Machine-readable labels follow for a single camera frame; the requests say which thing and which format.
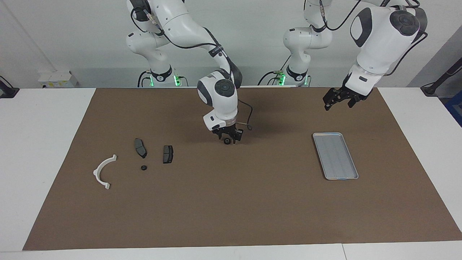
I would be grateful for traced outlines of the silver metal tray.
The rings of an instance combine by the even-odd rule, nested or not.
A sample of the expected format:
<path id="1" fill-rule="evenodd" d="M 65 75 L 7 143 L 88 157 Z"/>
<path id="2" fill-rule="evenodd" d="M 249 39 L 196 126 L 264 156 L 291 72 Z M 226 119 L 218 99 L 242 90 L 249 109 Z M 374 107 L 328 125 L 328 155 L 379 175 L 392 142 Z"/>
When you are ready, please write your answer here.
<path id="1" fill-rule="evenodd" d="M 344 136 L 340 132 L 316 132 L 312 137 L 325 179 L 338 181 L 359 178 Z"/>

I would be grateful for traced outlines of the brown table mat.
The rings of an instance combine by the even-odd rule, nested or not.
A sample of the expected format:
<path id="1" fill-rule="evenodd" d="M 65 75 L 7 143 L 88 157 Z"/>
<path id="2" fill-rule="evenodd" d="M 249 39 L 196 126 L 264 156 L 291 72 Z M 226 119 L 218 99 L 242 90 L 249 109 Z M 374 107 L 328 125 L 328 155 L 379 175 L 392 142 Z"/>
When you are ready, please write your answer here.
<path id="1" fill-rule="evenodd" d="M 253 130 L 225 145 L 195 89 L 97 89 L 23 249 L 462 240 L 380 92 L 327 112 L 326 91 L 240 89 Z M 325 179 L 316 132 L 344 136 L 358 179 Z"/>

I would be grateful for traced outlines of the long dark brake pad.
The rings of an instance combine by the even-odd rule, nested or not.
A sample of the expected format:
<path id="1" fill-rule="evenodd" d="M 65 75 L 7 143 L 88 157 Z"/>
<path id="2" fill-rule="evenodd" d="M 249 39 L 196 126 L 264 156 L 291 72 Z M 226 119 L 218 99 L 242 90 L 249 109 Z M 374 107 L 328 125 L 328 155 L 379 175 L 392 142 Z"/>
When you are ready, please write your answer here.
<path id="1" fill-rule="evenodd" d="M 143 140 L 141 140 L 140 138 L 135 138 L 134 140 L 134 148 L 135 148 L 135 151 L 137 152 L 137 154 L 141 157 L 141 158 L 146 158 L 147 156 L 147 150 L 143 144 Z"/>

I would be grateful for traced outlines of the black angled stand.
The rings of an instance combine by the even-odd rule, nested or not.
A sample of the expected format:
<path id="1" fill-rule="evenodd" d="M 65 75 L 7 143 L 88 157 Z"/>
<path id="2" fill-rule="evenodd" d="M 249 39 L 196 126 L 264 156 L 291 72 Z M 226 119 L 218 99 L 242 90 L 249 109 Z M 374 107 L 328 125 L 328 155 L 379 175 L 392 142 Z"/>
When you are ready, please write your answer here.
<path id="1" fill-rule="evenodd" d="M 442 76 L 440 76 L 439 79 L 437 79 L 434 82 L 423 85 L 422 87 L 420 87 L 420 90 L 427 97 L 435 96 L 436 90 L 445 81 L 447 81 L 447 79 L 449 79 L 452 76 L 456 75 L 461 70 L 462 70 L 462 57 L 458 61 L 456 61 L 444 74 L 442 74 Z"/>

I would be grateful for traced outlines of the blue bin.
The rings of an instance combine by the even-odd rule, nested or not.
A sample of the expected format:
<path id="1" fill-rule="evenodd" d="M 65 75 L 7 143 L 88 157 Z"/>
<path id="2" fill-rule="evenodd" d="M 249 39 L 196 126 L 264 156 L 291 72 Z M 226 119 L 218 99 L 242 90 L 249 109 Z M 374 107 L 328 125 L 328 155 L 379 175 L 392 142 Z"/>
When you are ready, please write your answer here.
<path id="1" fill-rule="evenodd" d="M 444 104 L 454 120 L 462 127 L 462 90 Z"/>

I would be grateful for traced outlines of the white box yellow label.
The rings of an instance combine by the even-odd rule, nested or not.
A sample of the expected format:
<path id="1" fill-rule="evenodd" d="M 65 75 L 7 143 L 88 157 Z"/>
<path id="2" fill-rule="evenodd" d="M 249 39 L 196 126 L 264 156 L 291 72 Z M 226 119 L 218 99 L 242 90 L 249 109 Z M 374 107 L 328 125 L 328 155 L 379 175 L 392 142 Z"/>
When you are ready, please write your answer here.
<path id="1" fill-rule="evenodd" d="M 76 88 L 78 85 L 78 80 L 69 70 L 41 73 L 38 79 L 39 88 Z"/>

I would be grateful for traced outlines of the black table clamp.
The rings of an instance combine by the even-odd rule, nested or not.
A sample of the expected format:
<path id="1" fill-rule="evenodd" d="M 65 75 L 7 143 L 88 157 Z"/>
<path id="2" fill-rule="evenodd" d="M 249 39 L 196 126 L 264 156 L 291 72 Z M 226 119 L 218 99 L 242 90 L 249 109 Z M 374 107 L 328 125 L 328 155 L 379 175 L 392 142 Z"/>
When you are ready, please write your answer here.
<path id="1" fill-rule="evenodd" d="M 20 89 L 13 87 L 7 79 L 0 75 L 0 90 L 2 91 L 0 99 L 6 99 L 14 98 Z"/>

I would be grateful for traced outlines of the white curved plastic bracket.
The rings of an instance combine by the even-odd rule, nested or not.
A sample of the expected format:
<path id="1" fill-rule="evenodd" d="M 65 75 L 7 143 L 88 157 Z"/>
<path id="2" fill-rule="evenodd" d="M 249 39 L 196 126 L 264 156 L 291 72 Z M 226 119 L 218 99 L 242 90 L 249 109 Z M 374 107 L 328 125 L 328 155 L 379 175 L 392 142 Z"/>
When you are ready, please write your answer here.
<path id="1" fill-rule="evenodd" d="M 93 175 L 94 175 L 96 181 L 97 181 L 99 184 L 103 185 L 104 188 L 105 188 L 106 190 L 109 190 L 109 189 L 110 189 L 111 184 L 110 184 L 109 182 L 104 182 L 104 181 L 102 181 L 102 179 L 101 179 L 101 177 L 100 177 L 100 176 L 101 176 L 101 171 L 103 170 L 103 168 L 104 168 L 106 165 L 108 165 L 109 163 L 112 163 L 112 162 L 114 162 L 114 161 L 116 161 L 116 160 L 117 160 L 117 155 L 116 155 L 116 154 L 113 154 L 112 157 L 107 158 L 107 159 L 105 159 L 104 161 L 102 161 L 102 162 L 97 166 L 97 168 L 93 171 Z"/>

